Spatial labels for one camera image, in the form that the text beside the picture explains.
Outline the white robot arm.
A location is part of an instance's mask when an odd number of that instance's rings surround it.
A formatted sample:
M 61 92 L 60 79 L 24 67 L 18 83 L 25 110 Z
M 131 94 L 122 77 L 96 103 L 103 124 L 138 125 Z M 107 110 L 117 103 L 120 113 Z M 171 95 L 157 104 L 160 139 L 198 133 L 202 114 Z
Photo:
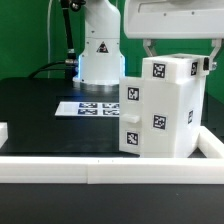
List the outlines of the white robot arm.
M 224 0 L 125 0 L 120 12 L 109 0 L 74 1 L 85 8 L 85 48 L 79 59 L 78 84 L 96 89 L 119 83 L 124 57 L 120 33 L 141 39 L 148 55 L 158 39 L 210 39 L 214 50 L 207 69 L 213 69 L 224 43 Z

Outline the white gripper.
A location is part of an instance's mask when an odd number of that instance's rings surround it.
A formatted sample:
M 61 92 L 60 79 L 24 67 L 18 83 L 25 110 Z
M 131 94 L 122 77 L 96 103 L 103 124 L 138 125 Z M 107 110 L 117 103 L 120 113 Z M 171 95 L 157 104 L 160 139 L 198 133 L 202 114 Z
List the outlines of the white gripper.
M 213 39 L 203 70 L 214 71 L 223 50 L 224 0 L 126 0 L 124 31 L 128 38 L 144 39 L 148 57 L 157 55 L 151 39 Z

